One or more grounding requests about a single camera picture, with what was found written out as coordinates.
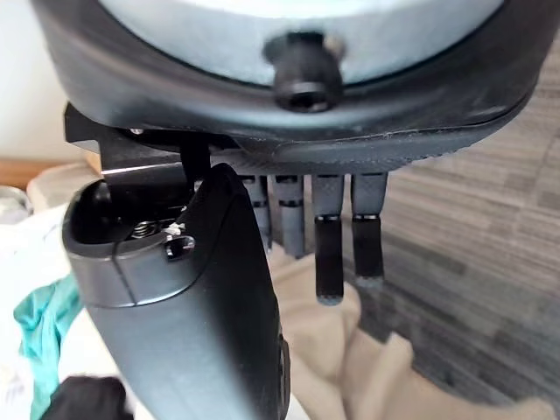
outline teal cloth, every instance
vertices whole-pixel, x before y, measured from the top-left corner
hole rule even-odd
[[[60,343],[82,308],[74,276],[33,291],[14,310],[23,338],[20,354],[33,372],[31,420],[39,420],[59,386]]]

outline metal spring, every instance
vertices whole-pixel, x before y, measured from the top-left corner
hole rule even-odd
[[[132,230],[131,237],[133,239],[142,239],[147,236],[153,235],[156,232],[156,222],[154,221],[141,221]]]

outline beige cloth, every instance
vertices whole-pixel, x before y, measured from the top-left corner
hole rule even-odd
[[[538,399],[508,408],[476,405],[447,395],[413,372],[410,343],[393,335],[383,345],[358,329],[356,290],[345,286],[341,305],[316,302],[314,259],[293,262],[280,248],[269,259],[290,344],[292,399],[288,420],[553,420]],[[60,379],[69,375],[115,375],[115,363],[83,312],[61,351]],[[136,420],[151,418],[139,404]]]

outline gray carpet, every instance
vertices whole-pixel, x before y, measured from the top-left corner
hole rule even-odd
[[[360,289],[362,327],[410,339],[416,369],[452,393],[541,396],[560,414],[560,43],[505,129],[393,172],[382,220],[387,281]],[[348,200],[344,222],[352,282]]]

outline white wall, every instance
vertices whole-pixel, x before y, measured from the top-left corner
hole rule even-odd
[[[0,0],[0,158],[76,159],[65,96],[28,0]]]

